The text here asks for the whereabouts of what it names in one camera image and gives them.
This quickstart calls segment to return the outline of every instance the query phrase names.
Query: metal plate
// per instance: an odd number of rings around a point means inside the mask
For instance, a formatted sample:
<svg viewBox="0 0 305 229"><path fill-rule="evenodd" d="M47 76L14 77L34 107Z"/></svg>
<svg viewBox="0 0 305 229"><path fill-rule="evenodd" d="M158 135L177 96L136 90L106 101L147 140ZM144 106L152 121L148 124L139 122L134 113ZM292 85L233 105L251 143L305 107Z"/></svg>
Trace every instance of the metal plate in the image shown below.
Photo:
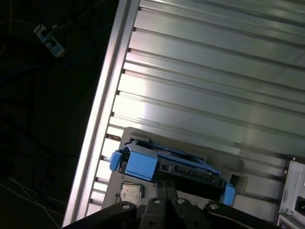
<svg viewBox="0 0 305 229"><path fill-rule="evenodd" d="M305 216L295 211L295 204L298 196L305 197L305 165L296 161L291 161L280 213L291 213L294 220L305 226Z"/></svg>
<svg viewBox="0 0 305 229"><path fill-rule="evenodd" d="M64 225L86 215L97 170L103 179L107 129L241 156L253 181L280 186L278 156L305 148L304 15L283 0L120 1ZM277 193L249 192L270 218Z"/></svg>

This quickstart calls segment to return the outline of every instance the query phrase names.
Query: power strip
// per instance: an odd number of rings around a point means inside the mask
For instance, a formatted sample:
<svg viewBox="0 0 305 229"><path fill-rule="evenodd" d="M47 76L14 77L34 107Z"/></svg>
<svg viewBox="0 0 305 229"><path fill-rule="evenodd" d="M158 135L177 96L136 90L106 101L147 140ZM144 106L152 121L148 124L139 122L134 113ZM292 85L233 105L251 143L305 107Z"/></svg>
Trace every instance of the power strip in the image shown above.
<svg viewBox="0 0 305 229"><path fill-rule="evenodd" d="M59 42L49 34L46 27L38 25L33 33L39 38L39 40L50 50L50 52L56 58L63 57L65 49L59 44Z"/></svg>

